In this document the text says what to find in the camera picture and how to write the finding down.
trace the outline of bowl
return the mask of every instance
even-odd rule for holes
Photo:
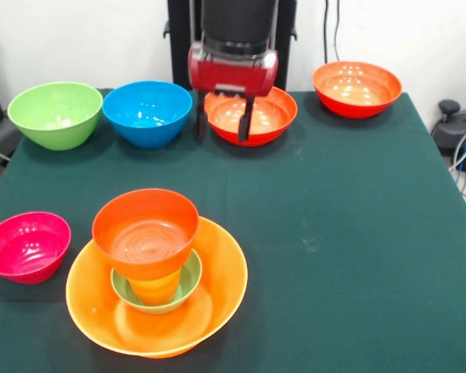
[[[193,99],[179,85],[135,82],[114,89],[103,101],[103,113],[114,130],[139,148],[160,148],[183,128]]]
[[[193,249],[202,261],[199,285],[174,312],[149,315],[116,295],[110,264],[89,242],[76,257],[66,282],[72,321],[91,341],[119,354],[165,358],[194,348],[233,317],[245,295],[248,271],[235,239],[206,218],[200,218]]]
[[[297,116],[297,103],[285,91],[273,87],[266,97],[256,97],[250,123],[249,139],[238,140],[240,118],[245,112],[245,99],[208,94],[204,109],[209,125],[224,140],[239,146],[267,144],[285,132]]]
[[[50,150],[68,150],[95,130],[102,101],[102,94],[90,85],[53,82],[19,94],[7,114],[31,141]]]
[[[171,190],[141,189],[103,206],[92,237],[118,274],[157,280],[188,260],[198,225],[198,211],[188,198]]]
[[[50,212],[26,212],[0,223],[0,276],[38,284],[61,266],[71,241],[68,223]]]
[[[198,286],[201,277],[202,263],[196,251],[192,250],[190,257],[181,269],[178,291],[174,298],[165,305],[150,306],[143,303],[141,299],[136,296],[130,286],[130,282],[125,277],[118,274],[115,270],[112,270],[111,273],[112,287],[117,296],[138,311],[151,315],[164,315],[177,309],[190,297]]]
[[[150,306],[165,305],[174,299],[179,288],[181,268],[157,280],[133,280],[127,278],[133,293]]]
[[[324,64],[314,72],[312,82],[328,109],[352,119],[383,112],[402,92],[402,85],[395,75],[364,62]]]

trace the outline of orange bowl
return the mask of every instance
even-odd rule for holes
[[[402,92],[402,85],[395,75],[364,62],[324,64],[314,72],[312,83],[328,109],[353,119],[381,113]]]
[[[260,146],[278,138],[297,116],[297,103],[288,93],[273,87],[266,97],[256,97],[252,111],[249,139],[238,141],[240,118],[245,99],[209,93],[205,99],[209,124],[224,140],[240,146]]]
[[[188,300],[167,315],[139,312],[121,300],[110,265],[91,241],[69,271],[66,302],[75,325],[98,345],[121,354],[164,358],[183,354],[215,334],[235,314],[247,288],[247,263],[235,239],[200,218],[193,248],[203,273]]]
[[[198,211],[183,195],[141,189],[102,207],[92,234],[116,272],[133,280],[156,280],[187,261],[198,225]]]

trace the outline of pink bowl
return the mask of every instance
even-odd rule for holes
[[[38,284],[61,266],[71,242],[68,223],[50,212],[26,212],[0,223],[0,276]]]

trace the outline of green bowl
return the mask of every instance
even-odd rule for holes
[[[133,293],[129,281],[112,270],[110,279],[112,287],[116,294],[131,307],[136,308],[138,311],[150,313],[152,315],[164,315],[170,313],[182,305],[186,299],[193,293],[200,282],[202,277],[202,262],[199,255],[195,250],[192,252],[181,269],[179,277],[179,286],[174,298],[165,305],[145,305]]]
[[[68,150],[95,130],[102,101],[102,94],[90,85],[54,82],[19,94],[7,114],[31,141],[50,150]]]

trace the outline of table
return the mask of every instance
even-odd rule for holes
[[[23,140],[0,182],[0,221],[62,215],[71,248],[48,282],[0,279],[0,373],[466,371],[466,206],[408,95],[369,120],[338,118],[313,92],[261,148],[236,148],[193,123],[141,150],[102,119],[80,148]],[[249,286],[217,335],[166,361],[87,340],[64,300],[96,212],[161,187],[190,197],[242,246]]]

